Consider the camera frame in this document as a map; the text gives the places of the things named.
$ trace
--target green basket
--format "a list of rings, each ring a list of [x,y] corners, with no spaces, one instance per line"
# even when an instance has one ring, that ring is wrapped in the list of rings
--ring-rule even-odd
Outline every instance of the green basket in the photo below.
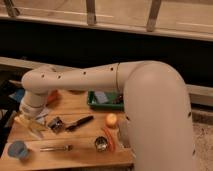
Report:
[[[118,93],[105,93],[107,98],[109,99],[109,103],[100,104],[97,102],[94,96],[93,91],[88,92],[87,104],[93,109],[109,109],[109,110],[124,110],[124,104],[114,104],[111,103],[117,97]]]

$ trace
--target blue cup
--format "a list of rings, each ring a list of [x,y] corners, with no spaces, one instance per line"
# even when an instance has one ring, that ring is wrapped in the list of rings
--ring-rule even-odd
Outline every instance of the blue cup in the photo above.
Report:
[[[14,141],[9,146],[7,153],[10,157],[22,159],[27,157],[28,149],[23,141]]]

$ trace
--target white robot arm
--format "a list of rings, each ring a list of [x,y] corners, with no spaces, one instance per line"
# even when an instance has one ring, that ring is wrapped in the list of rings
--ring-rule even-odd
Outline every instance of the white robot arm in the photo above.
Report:
[[[195,171],[191,107],[186,85],[176,70],[154,61],[117,63],[68,72],[50,67],[23,76],[20,110],[35,117],[48,91],[123,92],[136,171]]]

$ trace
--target black object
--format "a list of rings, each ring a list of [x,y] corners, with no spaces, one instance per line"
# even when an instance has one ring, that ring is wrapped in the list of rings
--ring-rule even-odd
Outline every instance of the black object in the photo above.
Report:
[[[92,120],[92,119],[94,119],[93,116],[87,116],[87,117],[82,118],[82,119],[80,119],[80,120],[78,120],[78,121],[76,121],[76,122],[73,122],[70,126],[68,126],[68,127],[66,128],[66,131],[73,131],[73,130],[75,130],[77,127],[79,127],[79,126],[81,126],[81,125],[83,125],[83,124],[89,122],[89,121]]]
[[[13,110],[19,110],[19,103],[10,98],[9,95],[14,93],[17,88],[9,82],[12,78],[12,73],[8,71],[0,71],[0,109],[7,110],[6,114],[0,120],[0,131],[7,123]]]
[[[49,122],[48,127],[54,132],[59,133],[64,128],[64,123],[59,117],[54,118],[52,121]]]

